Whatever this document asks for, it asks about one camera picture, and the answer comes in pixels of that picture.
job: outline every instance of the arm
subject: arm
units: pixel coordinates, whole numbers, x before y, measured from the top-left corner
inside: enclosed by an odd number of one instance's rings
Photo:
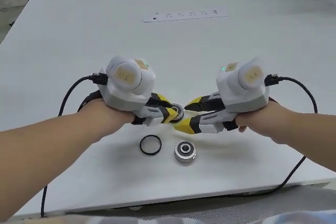
[[[241,114],[239,131],[246,127],[287,144],[312,161],[336,171],[336,116],[302,114],[270,102],[265,108]]]
[[[0,222],[72,165],[94,142],[132,122],[102,100],[79,113],[0,132]]]

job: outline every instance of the o-ring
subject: o-ring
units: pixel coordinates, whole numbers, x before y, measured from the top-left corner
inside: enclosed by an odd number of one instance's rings
[[[160,147],[159,147],[159,149],[157,149],[155,152],[145,152],[145,151],[143,150],[143,148],[142,148],[142,142],[143,142],[145,139],[149,138],[149,137],[154,137],[154,138],[156,138],[156,139],[158,140],[158,142],[159,142]],[[145,155],[147,155],[147,156],[154,156],[154,155],[156,155],[157,153],[160,152],[161,147],[162,147],[162,141],[161,141],[161,139],[160,139],[158,136],[156,136],[156,135],[147,135],[147,136],[144,136],[143,139],[140,141],[139,147],[140,147],[140,150],[141,150],[141,152],[142,152],[143,154],[145,154]]]

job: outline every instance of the white table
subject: white table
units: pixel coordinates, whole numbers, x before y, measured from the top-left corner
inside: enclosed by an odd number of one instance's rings
[[[155,12],[227,9],[227,18],[143,23]],[[31,0],[0,47],[0,130],[56,116],[65,92],[115,54],[141,57],[157,73],[155,92],[186,104],[216,91],[220,67],[262,57],[269,72],[291,76],[315,95],[321,113],[334,105],[335,10],[320,0]],[[66,113],[96,87],[80,85]],[[281,104],[311,112],[298,87],[271,88]],[[139,141],[158,134],[161,152],[146,157]],[[173,157],[180,139],[196,144],[188,167]],[[91,146],[49,186],[46,211],[100,209],[273,188],[301,155],[252,132],[189,136],[159,127],[125,126]],[[305,161],[289,184],[336,174]],[[17,214],[39,212],[41,192]]]

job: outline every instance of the forearm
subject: forearm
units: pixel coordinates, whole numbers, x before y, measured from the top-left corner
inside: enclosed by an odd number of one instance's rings
[[[80,114],[0,132],[0,221],[14,214],[100,137],[94,123]]]
[[[273,138],[336,171],[336,116],[292,112],[287,126]]]

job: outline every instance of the metal ring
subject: metal ring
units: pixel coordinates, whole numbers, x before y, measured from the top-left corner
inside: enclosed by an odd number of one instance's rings
[[[170,121],[170,123],[178,123],[183,119],[184,116],[183,107],[177,103],[172,103],[172,109],[175,110],[178,114],[173,120]]]
[[[189,141],[181,140],[175,144],[175,158],[182,163],[190,163],[196,157],[196,146]]]
[[[145,152],[145,151],[143,150],[143,148],[142,148],[142,143],[143,143],[143,141],[144,141],[145,139],[149,138],[149,137],[153,137],[153,138],[157,139],[157,141],[158,141],[159,144],[160,144],[159,149],[157,149],[155,152]],[[142,152],[143,154],[145,154],[145,155],[147,155],[147,156],[154,156],[154,155],[156,155],[157,153],[160,152],[161,147],[162,147],[162,141],[161,141],[161,139],[160,139],[158,136],[156,136],[156,135],[147,135],[147,136],[144,136],[143,139],[140,141],[139,147],[140,147],[140,150],[141,150],[141,152]]]

